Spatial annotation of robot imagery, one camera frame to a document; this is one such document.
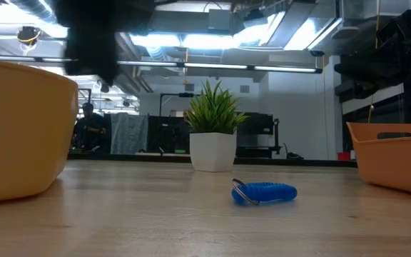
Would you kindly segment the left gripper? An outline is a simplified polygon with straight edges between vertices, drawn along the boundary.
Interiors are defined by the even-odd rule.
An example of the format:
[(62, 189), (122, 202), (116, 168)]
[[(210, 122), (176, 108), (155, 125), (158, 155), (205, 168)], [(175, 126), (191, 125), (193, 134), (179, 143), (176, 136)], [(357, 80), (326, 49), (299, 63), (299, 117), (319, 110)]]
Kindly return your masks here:
[(97, 75), (112, 85), (118, 76), (116, 40), (73, 38), (118, 32), (146, 35), (153, 13), (153, 0), (56, 0), (57, 23), (67, 28), (68, 75)]

